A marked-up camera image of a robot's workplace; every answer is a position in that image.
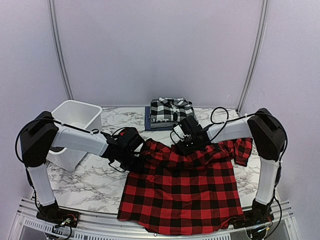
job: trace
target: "black and white plaid shirt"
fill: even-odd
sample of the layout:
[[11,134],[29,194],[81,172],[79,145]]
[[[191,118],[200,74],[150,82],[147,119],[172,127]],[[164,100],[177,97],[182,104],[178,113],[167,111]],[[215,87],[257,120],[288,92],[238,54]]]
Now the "black and white plaid shirt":
[[177,123],[190,115],[195,117],[192,102],[184,98],[159,97],[159,99],[154,99],[150,104],[150,112],[151,123]]

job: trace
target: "white bin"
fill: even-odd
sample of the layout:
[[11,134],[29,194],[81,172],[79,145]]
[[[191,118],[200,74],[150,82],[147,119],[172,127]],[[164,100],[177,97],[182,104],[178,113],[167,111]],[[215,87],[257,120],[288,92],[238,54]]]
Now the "white bin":
[[[52,116],[69,125],[77,128],[93,130],[102,130],[100,106],[85,102],[67,100],[52,111]],[[63,148],[61,151],[49,151],[46,159],[53,164],[73,172],[77,164],[86,155],[85,151]]]

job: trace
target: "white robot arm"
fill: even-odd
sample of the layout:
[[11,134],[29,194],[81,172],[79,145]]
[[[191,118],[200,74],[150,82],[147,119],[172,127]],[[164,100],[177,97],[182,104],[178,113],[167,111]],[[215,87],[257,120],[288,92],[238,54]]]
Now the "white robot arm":
[[[268,217],[273,218],[268,215],[275,197],[275,187],[281,176],[281,157],[288,143],[285,129],[267,109],[261,108],[248,116],[227,120],[221,124],[211,124],[205,128],[202,128],[193,116],[189,116],[175,126],[173,132],[181,139],[176,146],[183,155],[203,149],[210,143],[253,138],[261,168],[250,217],[254,223]],[[238,222],[235,227],[246,227],[246,223]]]
[[24,163],[28,181],[40,202],[37,218],[57,224],[68,219],[69,215],[78,216],[79,213],[58,206],[45,165],[50,148],[85,151],[107,158],[110,164],[116,160],[122,169],[128,171],[138,172],[144,165],[144,159],[138,158],[136,152],[144,140],[133,127],[126,127],[123,134],[111,136],[105,132],[87,131],[63,124],[53,119],[50,112],[44,111],[20,131],[16,148],[18,139],[22,159],[18,154],[17,157]]

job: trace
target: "marble surface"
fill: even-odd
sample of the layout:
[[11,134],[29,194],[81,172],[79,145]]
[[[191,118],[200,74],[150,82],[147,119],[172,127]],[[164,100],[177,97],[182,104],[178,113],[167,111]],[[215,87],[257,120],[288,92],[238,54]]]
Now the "marble surface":
[[[212,108],[195,108],[199,123],[204,127],[210,124]],[[229,110],[229,118],[238,117],[235,110]],[[170,146],[170,131],[145,131],[144,107],[104,108],[101,113],[102,129],[113,133],[121,127],[135,127],[146,140],[153,138]],[[226,114],[218,110],[214,121],[226,119]],[[121,173],[109,167],[108,160],[93,154],[87,154],[74,172],[68,172],[50,163],[49,179],[55,197],[60,206],[71,207],[92,212],[117,214],[126,182],[127,173]],[[253,148],[248,166],[234,165],[241,206],[251,206],[259,182],[260,160],[257,150]]]

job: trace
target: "plaid shirt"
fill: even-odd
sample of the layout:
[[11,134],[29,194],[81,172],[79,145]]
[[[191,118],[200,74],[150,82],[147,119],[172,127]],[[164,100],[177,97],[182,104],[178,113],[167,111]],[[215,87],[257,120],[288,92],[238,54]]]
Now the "plaid shirt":
[[189,156],[148,139],[142,173],[127,175],[117,218],[164,235],[208,234],[243,217],[231,159],[247,165],[252,139],[228,140]]
[[192,102],[184,98],[154,99],[150,104],[150,121],[157,122],[180,122],[189,115],[195,116]]

